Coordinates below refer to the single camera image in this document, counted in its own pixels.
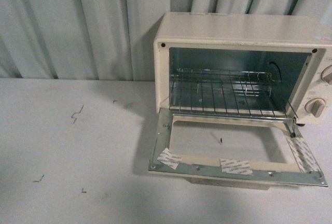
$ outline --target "oven cavity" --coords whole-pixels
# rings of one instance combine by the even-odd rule
[[[310,53],[170,48],[169,109],[208,116],[287,119]]]

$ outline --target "oven housing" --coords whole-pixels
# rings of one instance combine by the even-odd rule
[[[286,137],[302,138],[295,123],[319,123],[332,100],[331,33],[331,28],[301,16],[166,13],[154,41],[156,106],[164,120],[158,124],[149,170],[169,172],[156,161],[160,153],[156,149],[158,139],[159,149],[170,146],[171,126],[178,118],[245,125],[281,123]],[[317,183],[269,182],[326,186],[321,170],[317,171]],[[208,178],[230,179],[225,173],[218,175]],[[257,182],[237,175],[231,179]]]

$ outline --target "debris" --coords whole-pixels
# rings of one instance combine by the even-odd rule
[[[38,181],[32,181],[33,183],[39,183],[41,180],[42,180],[42,178],[44,177],[44,174],[41,176],[41,179],[40,180],[38,180]]]
[[[80,113],[82,112],[82,110],[83,110],[83,107],[84,107],[84,104],[83,104],[83,106],[81,107],[81,110],[80,110],[79,112],[73,113],[73,115],[72,115],[72,119],[74,119],[73,124],[75,124],[76,119],[77,119],[77,118],[74,117],[74,115],[75,115],[75,114],[80,114]]]

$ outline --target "white tape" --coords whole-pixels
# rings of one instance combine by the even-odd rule
[[[182,158],[178,157],[177,155],[171,154],[170,150],[165,148],[162,153],[157,158],[159,162],[166,164],[168,167],[176,170],[178,164],[182,161]]]
[[[320,171],[315,157],[302,137],[288,138],[287,141],[301,172]]]
[[[221,158],[220,165],[224,173],[253,175],[249,161]]]

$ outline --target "corrugated metal wall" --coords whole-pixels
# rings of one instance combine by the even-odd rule
[[[0,77],[154,80],[153,39],[167,11],[304,15],[332,26],[332,0],[0,0]]]

